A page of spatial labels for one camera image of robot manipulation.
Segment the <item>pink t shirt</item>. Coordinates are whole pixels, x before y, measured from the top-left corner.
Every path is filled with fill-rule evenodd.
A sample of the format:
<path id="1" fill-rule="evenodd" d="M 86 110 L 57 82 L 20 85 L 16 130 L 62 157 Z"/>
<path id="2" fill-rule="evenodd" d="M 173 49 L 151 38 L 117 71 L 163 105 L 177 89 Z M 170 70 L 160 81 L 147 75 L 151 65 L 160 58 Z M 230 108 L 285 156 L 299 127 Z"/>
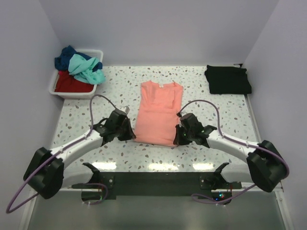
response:
<path id="1" fill-rule="evenodd" d="M 173 147 L 182 96 L 183 86 L 176 82 L 163 85 L 152 81 L 143 82 L 134 129 L 135 141 Z"/>

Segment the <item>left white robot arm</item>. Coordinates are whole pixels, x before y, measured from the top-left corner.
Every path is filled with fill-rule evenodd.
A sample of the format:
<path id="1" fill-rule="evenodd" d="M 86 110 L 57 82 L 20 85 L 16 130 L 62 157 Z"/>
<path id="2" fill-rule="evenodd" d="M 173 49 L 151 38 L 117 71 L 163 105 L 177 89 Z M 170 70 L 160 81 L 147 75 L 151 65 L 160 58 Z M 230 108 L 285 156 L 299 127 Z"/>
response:
<path id="1" fill-rule="evenodd" d="M 95 124 L 85 134 L 53 149 L 39 148 L 24 174 L 24 181 L 44 199 L 53 197 L 61 188 L 102 188 L 102 175 L 90 163 L 65 172 L 65 169 L 86 153 L 98 149 L 117 138 L 120 141 L 135 139 L 129 108 L 124 106 L 112 111 L 108 118 Z"/>

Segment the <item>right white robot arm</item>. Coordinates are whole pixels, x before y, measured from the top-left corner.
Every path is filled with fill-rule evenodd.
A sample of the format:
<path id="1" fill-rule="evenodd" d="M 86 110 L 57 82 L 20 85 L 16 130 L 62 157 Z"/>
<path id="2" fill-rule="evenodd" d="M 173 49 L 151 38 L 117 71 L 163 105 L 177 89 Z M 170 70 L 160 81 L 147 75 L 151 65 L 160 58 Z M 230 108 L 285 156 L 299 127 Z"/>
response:
<path id="1" fill-rule="evenodd" d="M 203 126 L 194 114 L 188 113 L 176 125 L 173 143 L 183 146 L 192 142 L 241 160 L 237 165 L 223 163 L 214 171 L 210 181 L 214 189 L 225 188 L 230 183 L 245 182 L 253 183 L 265 192 L 272 192 L 289 174 L 289 167 L 271 142 L 247 142 L 227 136 L 217 127 Z"/>

